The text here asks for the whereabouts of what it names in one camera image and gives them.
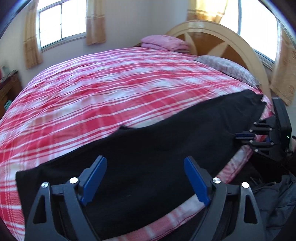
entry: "wooden cabinet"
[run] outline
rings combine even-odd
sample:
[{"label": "wooden cabinet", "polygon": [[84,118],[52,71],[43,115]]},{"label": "wooden cabinet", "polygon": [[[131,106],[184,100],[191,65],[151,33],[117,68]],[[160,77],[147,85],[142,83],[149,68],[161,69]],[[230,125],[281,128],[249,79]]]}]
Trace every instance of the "wooden cabinet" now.
[{"label": "wooden cabinet", "polygon": [[22,84],[18,77],[18,71],[13,71],[0,83],[0,119],[5,114],[4,105],[7,100],[12,100],[22,91]]}]

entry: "window pane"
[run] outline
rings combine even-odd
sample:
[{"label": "window pane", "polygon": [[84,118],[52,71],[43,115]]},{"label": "window pane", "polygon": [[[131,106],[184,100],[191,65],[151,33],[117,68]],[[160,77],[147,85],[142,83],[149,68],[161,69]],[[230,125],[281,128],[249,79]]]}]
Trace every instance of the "window pane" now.
[{"label": "window pane", "polygon": [[40,13],[41,47],[58,41],[61,36],[61,5],[52,7]]},{"label": "window pane", "polygon": [[242,0],[241,36],[252,48],[276,59],[277,21],[258,0]]},{"label": "window pane", "polygon": [[62,37],[84,33],[86,17],[86,0],[71,0],[62,7]]},{"label": "window pane", "polygon": [[237,33],[239,24],[238,0],[228,0],[225,15],[222,17],[220,24]]},{"label": "window pane", "polygon": [[49,6],[50,4],[56,3],[60,0],[39,0],[37,9],[40,10],[44,7]]}]

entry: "curtain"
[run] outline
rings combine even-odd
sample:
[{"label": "curtain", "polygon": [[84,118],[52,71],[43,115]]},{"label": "curtain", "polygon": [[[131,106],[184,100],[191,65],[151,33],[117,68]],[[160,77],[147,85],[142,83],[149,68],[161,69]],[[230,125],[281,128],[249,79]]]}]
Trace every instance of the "curtain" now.
[{"label": "curtain", "polygon": [[228,0],[189,0],[187,21],[200,19],[220,23]]},{"label": "curtain", "polygon": [[41,46],[39,41],[39,30],[36,23],[38,21],[37,6],[39,0],[33,0],[28,6],[28,13],[25,19],[24,29],[24,57],[28,69],[42,63]]},{"label": "curtain", "polygon": [[296,89],[296,51],[285,30],[279,28],[278,50],[270,88],[289,106]]},{"label": "curtain", "polygon": [[88,0],[86,10],[87,45],[106,42],[103,0]]}]

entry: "wooden headboard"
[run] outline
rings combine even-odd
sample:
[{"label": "wooden headboard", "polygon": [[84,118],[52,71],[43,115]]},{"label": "wooden headboard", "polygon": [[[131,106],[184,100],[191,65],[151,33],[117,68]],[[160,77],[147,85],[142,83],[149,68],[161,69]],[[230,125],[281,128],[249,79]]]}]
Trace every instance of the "wooden headboard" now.
[{"label": "wooden headboard", "polygon": [[271,99],[269,81],[261,60],[252,47],[232,30],[210,21],[192,20],[173,27],[166,35],[188,42],[191,54],[222,57],[245,67]]}]

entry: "silver screw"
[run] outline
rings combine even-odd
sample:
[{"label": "silver screw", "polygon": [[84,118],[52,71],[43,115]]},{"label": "silver screw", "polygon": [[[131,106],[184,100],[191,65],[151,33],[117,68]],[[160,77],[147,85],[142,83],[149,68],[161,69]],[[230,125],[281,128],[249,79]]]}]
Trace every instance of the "silver screw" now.
[{"label": "silver screw", "polygon": [[44,182],[44,183],[42,183],[42,184],[41,184],[41,187],[42,187],[42,188],[47,188],[47,187],[48,187],[48,185],[49,185],[49,183],[48,183],[48,182]]},{"label": "silver screw", "polygon": [[219,184],[221,182],[221,179],[218,177],[213,178],[213,183]]},{"label": "silver screw", "polygon": [[75,184],[75,183],[78,182],[78,178],[77,178],[77,177],[73,177],[73,178],[70,179],[69,182],[70,182],[71,184]]},{"label": "silver screw", "polygon": [[244,182],[244,183],[242,183],[242,187],[243,187],[243,188],[249,188],[250,185],[249,185],[248,183]]}]

